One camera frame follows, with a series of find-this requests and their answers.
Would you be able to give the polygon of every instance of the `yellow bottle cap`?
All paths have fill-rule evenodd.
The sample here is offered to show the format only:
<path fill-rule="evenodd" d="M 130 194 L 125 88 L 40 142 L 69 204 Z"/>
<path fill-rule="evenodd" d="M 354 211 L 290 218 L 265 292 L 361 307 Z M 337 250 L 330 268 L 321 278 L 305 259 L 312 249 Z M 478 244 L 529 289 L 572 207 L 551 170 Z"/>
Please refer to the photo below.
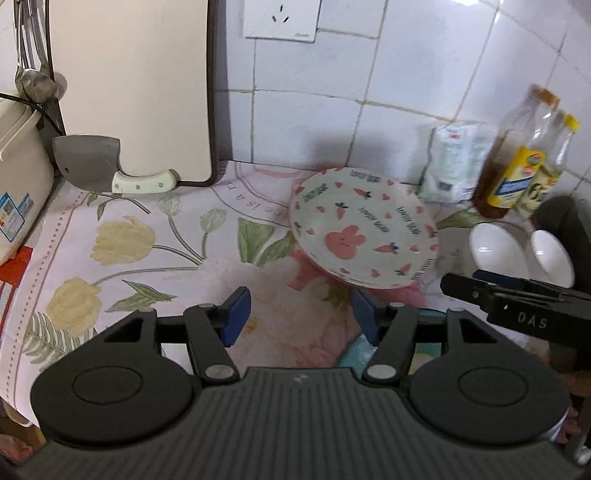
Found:
<path fill-rule="evenodd" d="M 568 114 L 564 117 L 564 124 L 566 125 L 566 128 L 568 128 L 569 130 L 572 130 L 575 133 L 579 129 L 579 127 L 581 126 L 581 122 L 579 122 L 571 114 Z"/>
<path fill-rule="evenodd" d="M 558 98 L 555 94 L 547 89 L 543 89 L 540 93 L 540 101 L 546 103 L 550 108 L 556 109 L 558 108 L 558 104 L 560 103 L 560 98 Z"/>

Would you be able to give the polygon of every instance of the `round plate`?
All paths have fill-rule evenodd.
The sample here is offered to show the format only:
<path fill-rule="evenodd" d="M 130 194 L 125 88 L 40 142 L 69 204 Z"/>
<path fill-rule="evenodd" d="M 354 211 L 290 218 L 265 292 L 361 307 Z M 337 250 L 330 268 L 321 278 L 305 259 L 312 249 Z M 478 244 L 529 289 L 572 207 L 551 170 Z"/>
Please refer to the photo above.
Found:
<path fill-rule="evenodd" d="M 294 191 L 290 225 L 302 250 L 352 285 L 387 290 L 435 261 L 437 229 L 413 189 L 368 170 L 323 170 Z"/>

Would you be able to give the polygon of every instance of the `white knife handle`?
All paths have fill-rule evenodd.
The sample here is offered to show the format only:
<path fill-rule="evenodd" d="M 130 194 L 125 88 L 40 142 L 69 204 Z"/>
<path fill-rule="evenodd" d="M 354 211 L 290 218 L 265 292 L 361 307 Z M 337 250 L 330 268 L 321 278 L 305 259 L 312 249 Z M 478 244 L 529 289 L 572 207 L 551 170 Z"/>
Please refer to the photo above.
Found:
<path fill-rule="evenodd" d="M 121 172 L 113 175 L 113 193 L 162 193 L 170 192 L 177 186 L 177 177 L 172 170 L 151 177 L 130 177 Z"/>

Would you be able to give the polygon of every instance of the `sauce bottle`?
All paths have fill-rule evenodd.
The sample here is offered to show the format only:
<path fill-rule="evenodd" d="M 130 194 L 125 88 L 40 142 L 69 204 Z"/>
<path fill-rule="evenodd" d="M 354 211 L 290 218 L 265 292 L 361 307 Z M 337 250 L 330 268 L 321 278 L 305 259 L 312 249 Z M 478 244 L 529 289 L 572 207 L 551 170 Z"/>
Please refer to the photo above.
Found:
<path fill-rule="evenodd" d="M 569 147 L 580 122 L 573 115 L 562 115 L 562 125 L 554 147 L 548 153 L 530 186 L 517 202 L 516 210 L 523 218 L 529 218 L 540 206 L 552 187 L 556 185 L 566 166 Z"/>
<path fill-rule="evenodd" d="M 512 208 L 545 160 L 555 139 L 559 98 L 546 89 L 534 89 L 534 103 L 519 112 L 499 141 L 494 158 L 487 162 L 473 196 L 473 203 L 487 218 L 503 218 Z"/>

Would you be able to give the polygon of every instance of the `cutting board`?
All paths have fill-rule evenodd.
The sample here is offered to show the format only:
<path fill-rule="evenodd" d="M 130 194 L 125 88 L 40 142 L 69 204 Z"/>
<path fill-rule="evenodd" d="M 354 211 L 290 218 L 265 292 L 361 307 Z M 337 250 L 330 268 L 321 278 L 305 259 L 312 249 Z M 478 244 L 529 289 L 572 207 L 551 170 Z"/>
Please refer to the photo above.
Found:
<path fill-rule="evenodd" d="M 54 69 L 69 135 L 121 140 L 133 176 L 171 168 L 215 181 L 215 0 L 51 0 Z"/>

